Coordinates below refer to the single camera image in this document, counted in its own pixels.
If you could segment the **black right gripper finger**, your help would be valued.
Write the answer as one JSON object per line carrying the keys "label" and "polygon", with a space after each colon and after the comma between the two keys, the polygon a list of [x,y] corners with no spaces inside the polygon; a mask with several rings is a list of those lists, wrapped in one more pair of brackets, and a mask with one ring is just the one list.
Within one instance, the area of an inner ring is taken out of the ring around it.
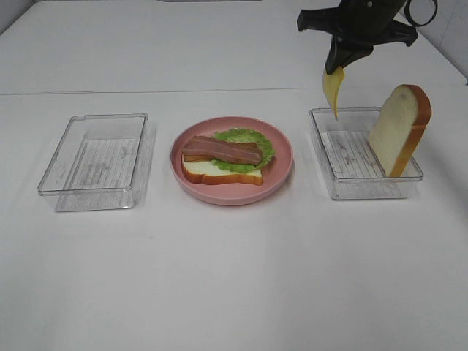
{"label": "black right gripper finger", "polygon": [[332,36],[331,47],[325,61],[325,71],[328,75],[332,75],[339,67],[344,67],[343,60],[346,59],[346,50],[344,50],[342,44],[340,37]]}
{"label": "black right gripper finger", "polygon": [[353,62],[363,59],[367,56],[370,56],[374,51],[374,47],[362,47],[362,48],[353,48],[351,50],[346,50],[344,58],[340,63],[341,68],[345,68],[352,64]]}

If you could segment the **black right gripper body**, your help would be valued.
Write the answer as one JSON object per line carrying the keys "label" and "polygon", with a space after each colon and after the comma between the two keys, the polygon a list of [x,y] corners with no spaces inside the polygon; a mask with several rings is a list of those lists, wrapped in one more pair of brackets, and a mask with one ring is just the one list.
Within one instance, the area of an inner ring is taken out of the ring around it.
{"label": "black right gripper body", "polygon": [[394,0],[340,1],[337,7],[301,10],[297,27],[331,34],[334,47],[371,48],[392,42],[410,46],[418,38],[416,29],[394,19],[403,5]]}

